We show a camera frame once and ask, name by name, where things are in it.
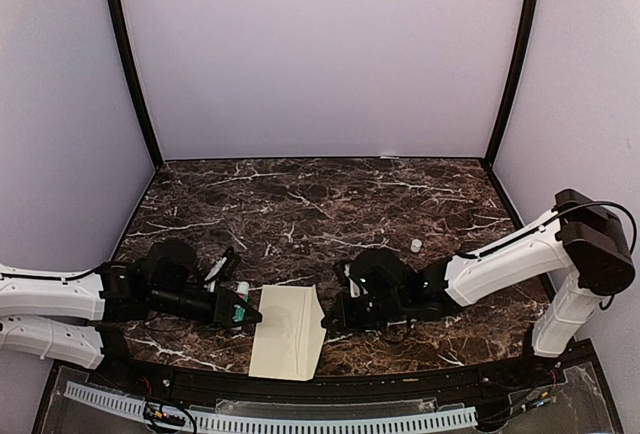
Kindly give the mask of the green white glue stick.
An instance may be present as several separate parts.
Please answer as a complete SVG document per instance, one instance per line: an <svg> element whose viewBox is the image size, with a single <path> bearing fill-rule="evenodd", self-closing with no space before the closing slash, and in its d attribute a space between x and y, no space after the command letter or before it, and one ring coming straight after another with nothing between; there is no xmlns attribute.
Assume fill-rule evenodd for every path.
<svg viewBox="0 0 640 434"><path fill-rule="evenodd" d="M235 292L236 292L236 295L243 302L246 302L248 300L249 289L250 289L250 284L248 282L240 281L237 285ZM245 317L245 312L246 312L246 309L242 305L236 304L235 312L234 312L234 321L235 322L243 321Z"/></svg>

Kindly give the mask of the cream paper envelope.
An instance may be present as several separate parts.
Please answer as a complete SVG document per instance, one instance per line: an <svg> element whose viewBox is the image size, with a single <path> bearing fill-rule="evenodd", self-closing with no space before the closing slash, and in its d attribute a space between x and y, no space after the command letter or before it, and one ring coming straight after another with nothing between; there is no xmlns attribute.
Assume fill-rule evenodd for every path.
<svg viewBox="0 0 640 434"><path fill-rule="evenodd" d="M262 288L249 375L288 381L311 380L318 366L326 329L314 286Z"/></svg>

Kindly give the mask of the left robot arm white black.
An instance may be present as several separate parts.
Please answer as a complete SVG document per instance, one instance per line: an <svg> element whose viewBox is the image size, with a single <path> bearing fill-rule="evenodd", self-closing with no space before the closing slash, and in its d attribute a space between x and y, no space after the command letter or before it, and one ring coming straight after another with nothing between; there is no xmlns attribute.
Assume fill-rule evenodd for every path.
<svg viewBox="0 0 640 434"><path fill-rule="evenodd" d="M141 381L129 359L119 322L144 321L152 312L214 329L256 325L262 314L244 296L222 286L240 263L227 248L206 275L197 253L169 239L135 262L110 261L88 271L1 268L1 346L94 370L120 390Z"/></svg>

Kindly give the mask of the white glue stick cap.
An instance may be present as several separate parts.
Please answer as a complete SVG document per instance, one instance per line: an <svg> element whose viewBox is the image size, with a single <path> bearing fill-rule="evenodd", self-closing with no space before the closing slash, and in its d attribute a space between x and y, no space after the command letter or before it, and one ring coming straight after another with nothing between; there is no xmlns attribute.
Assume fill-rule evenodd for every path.
<svg viewBox="0 0 640 434"><path fill-rule="evenodd" d="M410 250L413 253L419 253L423 247L423 243L419 239L414 239L411 241Z"/></svg>

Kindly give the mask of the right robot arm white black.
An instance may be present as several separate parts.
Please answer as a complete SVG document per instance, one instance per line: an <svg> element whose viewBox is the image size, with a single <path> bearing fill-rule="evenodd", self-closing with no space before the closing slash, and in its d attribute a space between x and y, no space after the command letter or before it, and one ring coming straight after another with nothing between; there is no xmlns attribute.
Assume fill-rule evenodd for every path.
<svg viewBox="0 0 640 434"><path fill-rule="evenodd" d="M527 352L510 367L521 388L534 386L604 300L633 283L639 229L627 235L629 211L574 189L532 223L482 248L459 252L415 270L387 248L366 249L336 263L342 286L322 325L331 331L373 330L396 321L438 321L544 273L565 278L529 336Z"/></svg>

